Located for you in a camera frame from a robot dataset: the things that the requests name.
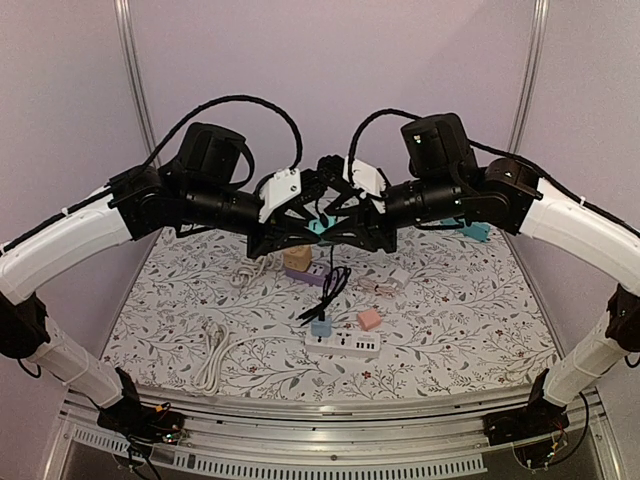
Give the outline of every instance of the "white tablecloth with leaf pattern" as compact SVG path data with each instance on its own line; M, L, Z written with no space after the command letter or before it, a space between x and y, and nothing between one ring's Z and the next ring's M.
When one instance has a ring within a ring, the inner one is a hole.
M304 336L297 315L317 303L319 287L269 269L248 288L229 283L244 239L208 232L176 239L165 230L135 283L103 359L141 384L195 392L208 322L224 322L232 340ZM328 263L329 249L313 246ZM308 354L302 341L248 342L223 363L220 394L298 401L374 400L449 395L527 382L553 364L556 350L502 234L487 243L458 232L399 232L398 251L335 247L353 269L331 305L334 327L357 329L356 314L383 318L380 358ZM404 289L377 289L389 272L411 273Z

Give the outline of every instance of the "purple wall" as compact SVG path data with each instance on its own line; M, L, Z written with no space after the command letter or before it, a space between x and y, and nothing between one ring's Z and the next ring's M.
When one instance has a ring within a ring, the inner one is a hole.
M640 4L551 2L542 66L522 153L589 201L640 226ZM594 268L541 243L522 252L567 350L615 289ZM640 471L638 370L617 365L600 392L629 478Z
M156 132L205 100L250 93L292 115L303 134L303 167L314 167L323 155L346 155L357 125L385 107L456 111L474 138L506 146L533 4L162 0L135 2L132 14ZM286 125L258 106L218 107L200 118L247 137L256 178L293 159ZM392 181L408 177L404 123L378 120L359 149Z
M112 2L9 1L0 12L0 239L144 158ZM147 245L103 253L46 285L49 313L93 353ZM64 389L0 357L0 477L38 478Z

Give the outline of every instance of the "light blue block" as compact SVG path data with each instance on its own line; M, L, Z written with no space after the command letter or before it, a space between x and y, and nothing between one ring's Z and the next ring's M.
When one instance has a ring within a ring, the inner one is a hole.
M329 221L329 224L326 226L326 228L324 225L322 225L322 222L317 218L314 218L313 220L311 220L307 228L311 230L313 233L315 233L316 235L322 235L326 230L330 229L336 223L338 223L338 219L336 217L332 217L331 215L327 215L326 217L327 217L327 220ZM323 247L326 245L331 245L331 242L325 242L324 240L322 240L318 245Z
M440 223L442 225L456 225L459 222L457 220L454 220L453 218L447 218L445 220L441 220ZM458 230L458 232L479 242L486 242L489 240L490 230L491 225L489 225L488 223L473 222L468 227L462 227L460 230Z
M331 336L331 317L325 315L324 322L321 322L318 317L311 320L311 335L329 338Z

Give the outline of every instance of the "pink block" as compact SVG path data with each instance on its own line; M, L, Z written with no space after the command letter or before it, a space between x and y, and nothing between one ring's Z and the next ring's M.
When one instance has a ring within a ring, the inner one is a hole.
M361 329L368 332L380 325L382 323L382 319L380 318L380 315L378 315L378 312L376 312L375 308L370 308L369 310L358 314L358 323L360 324Z

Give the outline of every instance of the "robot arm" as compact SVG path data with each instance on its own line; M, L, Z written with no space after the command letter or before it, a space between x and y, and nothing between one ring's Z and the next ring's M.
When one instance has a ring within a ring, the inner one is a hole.
M102 427L146 442L172 442L183 416L168 411L167 405L142 405L129 375L70 339L35 292L83 260L162 227L183 236L202 231L184 232L185 225L247 235L251 258L319 241L305 228L308 220L286 213L292 209L303 218L312 216L305 205L326 189L315 173L287 169L268 178L256 193L241 192L240 183L230 183L241 153L253 170L243 137L192 124L178 156L160 170L128 170L110 180L108 195L98 195L72 213L65 209L60 220L12 242L11 248L5 245L0 257L0 354L26 359L85 394L99 408Z
M555 245L617 280L607 311L566 358L536 378L528 405L484 419L492 445L552 432L554 424L568 426L566 406L580 391L630 352L640 351L638 232L588 208L584 200L575 201L546 172L524 159L499 158L479 168L454 114L418 119L401 131L409 170L417 180L390 185L381 170L355 160L354 181L349 182L344 173L347 161L335 156L320 160L319 175L340 192L325 211L346 217L323 238L393 252L398 228L425 228L425 222L451 217L484 221L513 235ZM358 204L344 207L354 197ZM380 201L382 209L376 204ZM547 453L534 459L534 467L549 462Z

